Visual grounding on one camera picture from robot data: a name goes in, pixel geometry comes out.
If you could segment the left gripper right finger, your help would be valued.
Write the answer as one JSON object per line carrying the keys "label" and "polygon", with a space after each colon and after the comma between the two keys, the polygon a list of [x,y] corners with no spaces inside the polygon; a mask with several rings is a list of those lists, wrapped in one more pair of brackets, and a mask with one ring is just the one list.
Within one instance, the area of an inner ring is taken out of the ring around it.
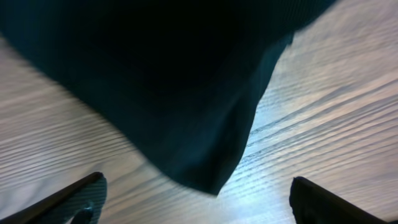
{"label": "left gripper right finger", "polygon": [[397,224],[358,208],[304,177],[295,177],[289,204],[297,224]]}

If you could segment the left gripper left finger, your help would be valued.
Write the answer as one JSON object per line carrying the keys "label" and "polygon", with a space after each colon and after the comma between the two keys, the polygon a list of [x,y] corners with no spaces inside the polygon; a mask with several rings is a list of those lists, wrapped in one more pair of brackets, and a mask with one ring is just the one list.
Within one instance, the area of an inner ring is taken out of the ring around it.
{"label": "left gripper left finger", "polygon": [[1,224],[97,224],[107,197],[107,180],[94,172],[1,220]]}

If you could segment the black t-shirt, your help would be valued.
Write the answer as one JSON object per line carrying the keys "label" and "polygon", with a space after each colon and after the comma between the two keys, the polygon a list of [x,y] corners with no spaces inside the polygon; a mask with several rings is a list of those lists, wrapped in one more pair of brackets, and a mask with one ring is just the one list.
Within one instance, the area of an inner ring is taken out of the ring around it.
{"label": "black t-shirt", "polygon": [[217,195],[274,67],[331,1],[1,2],[1,33],[175,182]]}

